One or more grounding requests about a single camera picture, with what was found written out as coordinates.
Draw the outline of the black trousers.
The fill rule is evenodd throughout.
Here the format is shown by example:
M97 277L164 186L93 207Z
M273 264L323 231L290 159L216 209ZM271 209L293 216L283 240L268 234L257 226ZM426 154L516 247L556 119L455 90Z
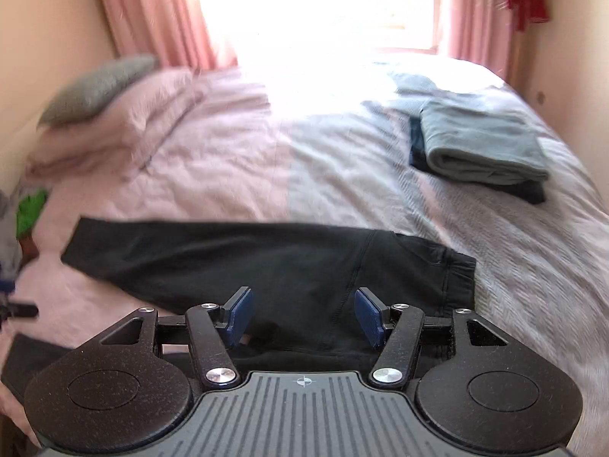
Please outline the black trousers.
M81 219L62 261L174 314L249 287L249 342L231 354L243 371L371 369L353 305L361 287L434 317L474 305L472 257L385 230Z

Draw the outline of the grey garment pile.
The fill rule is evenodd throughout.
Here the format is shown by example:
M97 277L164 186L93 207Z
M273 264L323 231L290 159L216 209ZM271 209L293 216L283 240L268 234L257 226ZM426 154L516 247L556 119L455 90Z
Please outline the grey garment pile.
M13 281L22 266L23 251L16 238L16 210L4 192L0 195L0 262L2 280Z

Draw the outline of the dark maroon garment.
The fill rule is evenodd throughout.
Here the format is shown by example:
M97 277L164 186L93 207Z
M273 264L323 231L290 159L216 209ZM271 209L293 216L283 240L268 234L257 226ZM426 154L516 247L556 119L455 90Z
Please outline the dark maroon garment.
M31 233L22 234L19 237L19 243L22 249L22 264L26 265L28 262L35 260L39 251L34 243L33 236Z

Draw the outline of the green garment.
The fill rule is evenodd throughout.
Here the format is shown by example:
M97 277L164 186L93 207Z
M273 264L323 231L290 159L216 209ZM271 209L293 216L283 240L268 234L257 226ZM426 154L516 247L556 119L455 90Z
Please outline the green garment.
M37 190L20 200L16 210L16 238L18 240L32 231L46 201L48 201L48 191L45 189Z

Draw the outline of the pink duvet cover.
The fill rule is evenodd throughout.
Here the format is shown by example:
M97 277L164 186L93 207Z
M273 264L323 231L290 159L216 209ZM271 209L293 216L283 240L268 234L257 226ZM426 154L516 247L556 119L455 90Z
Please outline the pink duvet cover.
M435 96L400 96L393 77L429 77ZM293 221L392 230L442 243L478 262L478 312L575 380L584 411L571 445L608 452L608 211L579 159L487 69L411 56L364 68L203 74L203 102L145 166L88 171L54 182L33 232L40 255L16 285L38 304L16 333L74 347L136 300L64 266L77 221ZM533 206L410 167L410 104L471 94L482 109L522 117L538 136L550 178Z

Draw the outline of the pink pillow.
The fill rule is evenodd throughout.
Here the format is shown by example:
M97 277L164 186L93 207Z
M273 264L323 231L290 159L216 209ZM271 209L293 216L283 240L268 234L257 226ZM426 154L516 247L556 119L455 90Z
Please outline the pink pillow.
M187 68L151 73L92 119L45 125L28 155L26 179L50 184L98 169L137 172L204 96L206 87Z

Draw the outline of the folded grey garment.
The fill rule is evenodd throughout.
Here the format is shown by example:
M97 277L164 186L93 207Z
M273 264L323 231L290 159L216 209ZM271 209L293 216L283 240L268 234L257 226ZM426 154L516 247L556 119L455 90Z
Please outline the folded grey garment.
M549 179L536 134L518 117L432 100L420 126L428 166L449 179L496 186Z

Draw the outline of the grey checked pillow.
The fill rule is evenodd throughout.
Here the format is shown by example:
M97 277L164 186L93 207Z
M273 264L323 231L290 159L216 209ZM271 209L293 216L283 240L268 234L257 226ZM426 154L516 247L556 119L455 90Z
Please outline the grey checked pillow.
M83 122L97 116L136 81L158 68L159 61L150 54L113 60L63 88L48 103L38 124L62 126Z

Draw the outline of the light blue folded garment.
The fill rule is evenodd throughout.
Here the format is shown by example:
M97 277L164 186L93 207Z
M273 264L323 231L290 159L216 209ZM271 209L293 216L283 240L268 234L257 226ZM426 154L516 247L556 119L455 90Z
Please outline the light blue folded garment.
M396 93L400 96L435 96L440 91L435 82L425 75L400 73L393 80Z

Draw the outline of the right pink curtain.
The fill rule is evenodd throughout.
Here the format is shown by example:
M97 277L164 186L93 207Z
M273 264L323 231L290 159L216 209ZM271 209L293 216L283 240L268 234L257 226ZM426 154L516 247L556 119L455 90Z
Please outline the right pink curtain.
M513 36L507 0L440 0L438 32L439 55L507 77Z

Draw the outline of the pink curtain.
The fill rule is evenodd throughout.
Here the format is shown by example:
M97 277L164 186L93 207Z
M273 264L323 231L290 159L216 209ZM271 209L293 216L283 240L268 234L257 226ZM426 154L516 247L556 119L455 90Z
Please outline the pink curtain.
M439 55L507 77L513 36L507 0L440 0L438 32Z
M238 57L210 30L200 0L102 0L122 56L153 54L161 66L234 67Z

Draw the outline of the left pink curtain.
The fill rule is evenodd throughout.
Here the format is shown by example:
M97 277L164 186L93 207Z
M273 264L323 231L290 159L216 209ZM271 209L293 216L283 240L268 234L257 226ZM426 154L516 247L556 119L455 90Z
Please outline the left pink curtain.
M122 56L153 54L161 66L234 67L238 57L210 30L200 0L102 0Z

